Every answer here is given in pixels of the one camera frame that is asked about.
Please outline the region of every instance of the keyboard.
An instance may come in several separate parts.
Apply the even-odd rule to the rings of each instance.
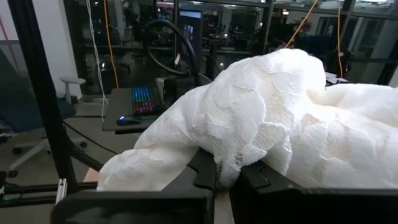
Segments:
[[[154,94],[147,86],[137,86],[131,89],[132,110],[134,115],[157,114],[155,110]]]

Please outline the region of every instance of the desk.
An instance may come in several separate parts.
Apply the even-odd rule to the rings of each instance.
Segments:
[[[141,124],[119,126],[116,121],[125,115],[132,115],[131,88],[120,88],[112,90],[109,98],[106,117],[102,125],[103,131],[114,131],[115,134],[141,133],[145,131],[159,116],[141,116]]]

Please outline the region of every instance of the computer monitor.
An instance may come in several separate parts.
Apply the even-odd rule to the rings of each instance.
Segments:
[[[198,10],[180,9],[177,20],[178,28],[188,37],[196,56],[196,65],[200,70],[202,53],[203,13]],[[183,45],[181,38],[177,36],[177,53],[180,59],[191,66],[187,48]]]

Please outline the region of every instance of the crumpled fabric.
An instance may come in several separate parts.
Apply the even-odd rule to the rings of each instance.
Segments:
[[[389,86],[325,88],[322,62],[302,50],[246,58],[187,92],[133,150],[111,158],[98,190],[162,190],[198,147],[214,155],[222,188],[259,159],[303,187],[397,188],[397,100]],[[227,209],[216,207],[217,223],[233,223],[217,219]]]

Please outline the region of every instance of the chair wheel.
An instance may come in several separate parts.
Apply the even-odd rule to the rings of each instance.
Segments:
[[[10,172],[8,172],[8,177],[9,178],[14,178],[18,175],[18,171],[16,170],[10,170]]]
[[[84,149],[85,147],[87,147],[87,142],[81,142],[81,143],[80,143],[80,147],[81,147],[82,149]]]
[[[12,149],[12,153],[13,153],[14,155],[19,155],[19,154],[22,153],[22,149],[19,148],[19,147],[15,147],[14,149]]]

